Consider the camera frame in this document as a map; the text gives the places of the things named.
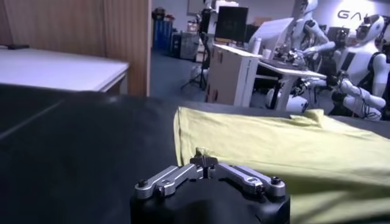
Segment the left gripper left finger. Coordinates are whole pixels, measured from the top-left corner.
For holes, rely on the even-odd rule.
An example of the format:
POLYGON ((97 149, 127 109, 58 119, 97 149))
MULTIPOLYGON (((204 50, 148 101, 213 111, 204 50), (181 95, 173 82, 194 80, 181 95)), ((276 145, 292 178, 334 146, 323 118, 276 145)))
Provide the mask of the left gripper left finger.
POLYGON ((199 179, 208 172, 210 157, 195 156, 184 166, 169 166, 158 174, 142 179, 135 185, 135 197, 139 200, 151 198, 154 194, 168 197, 186 180, 199 179))

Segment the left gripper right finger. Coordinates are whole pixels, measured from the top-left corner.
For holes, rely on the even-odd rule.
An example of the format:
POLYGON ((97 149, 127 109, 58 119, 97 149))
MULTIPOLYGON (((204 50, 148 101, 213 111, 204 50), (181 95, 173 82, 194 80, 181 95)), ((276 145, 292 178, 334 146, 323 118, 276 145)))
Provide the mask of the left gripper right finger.
POLYGON ((230 166, 210 157, 212 176, 239 187, 244 193, 257 195, 285 195, 286 184, 279 177, 269 177, 247 166, 230 166))

